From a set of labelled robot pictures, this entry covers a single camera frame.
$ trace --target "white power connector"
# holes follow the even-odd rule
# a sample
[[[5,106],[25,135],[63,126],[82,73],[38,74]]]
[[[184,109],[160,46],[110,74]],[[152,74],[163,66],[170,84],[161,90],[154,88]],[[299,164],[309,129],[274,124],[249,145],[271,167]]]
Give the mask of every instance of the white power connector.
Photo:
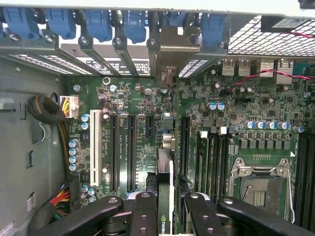
[[[65,116],[66,118],[78,118],[79,117],[79,97],[75,96],[60,96],[60,105],[63,99],[69,99],[69,113]]]

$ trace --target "white pci slot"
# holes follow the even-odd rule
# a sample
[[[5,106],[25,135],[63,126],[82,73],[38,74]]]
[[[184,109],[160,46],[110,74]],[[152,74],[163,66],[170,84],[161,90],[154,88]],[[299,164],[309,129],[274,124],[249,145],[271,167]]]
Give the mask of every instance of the white pci slot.
[[[102,118],[101,110],[90,110],[90,175],[91,185],[102,182]]]

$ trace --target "coiled black cable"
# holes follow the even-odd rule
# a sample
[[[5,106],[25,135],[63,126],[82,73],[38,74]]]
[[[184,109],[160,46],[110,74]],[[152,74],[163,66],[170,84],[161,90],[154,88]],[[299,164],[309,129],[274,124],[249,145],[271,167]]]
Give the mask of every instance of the coiled black cable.
[[[58,127],[58,132],[63,148],[64,168],[66,176],[70,176],[68,159],[68,126],[65,114],[60,107],[49,97],[35,95],[28,102],[28,112],[38,121]]]

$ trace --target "blue plastic latch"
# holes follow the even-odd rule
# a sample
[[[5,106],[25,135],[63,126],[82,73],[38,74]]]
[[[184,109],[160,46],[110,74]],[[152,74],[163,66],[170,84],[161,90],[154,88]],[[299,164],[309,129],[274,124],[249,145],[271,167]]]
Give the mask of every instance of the blue plastic latch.
[[[109,41],[113,38],[108,10],[86,10],[86,22],[89,34],[100,42]]]
[[[12,33],[32,41],[40,38],[37,18],[30,8],[4,7],[3,13]]]
[[[224,29],[225,15],[202,13],[201,35],[205,46],[220,43]]]
[[[184,13],[184,12],[180,12],[180,13],[171,12],[171,17],[169,19],[169,25],[182,27],[185,17],[186,17],[186,13]]]
[[[73,13],[70,9],[48,8],[46,16],[49,28],[63,39],[74,39],[76,25]]]
[[[146,40],[147,30],[144,28],[145,11],[123,11],[124,33],[132,43],[141,43]]]

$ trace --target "white connector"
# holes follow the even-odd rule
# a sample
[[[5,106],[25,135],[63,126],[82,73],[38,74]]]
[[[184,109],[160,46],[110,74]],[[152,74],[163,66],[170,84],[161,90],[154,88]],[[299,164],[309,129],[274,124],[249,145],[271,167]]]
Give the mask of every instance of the white connector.
[[[74,96],[60,96],[60,105],[63,99],[69,99],[69,112],[65,115],[66,118],[78,118],[79,117],[79,97]]]
[[[90,110],[90,184],[102,182],[102,112]]]

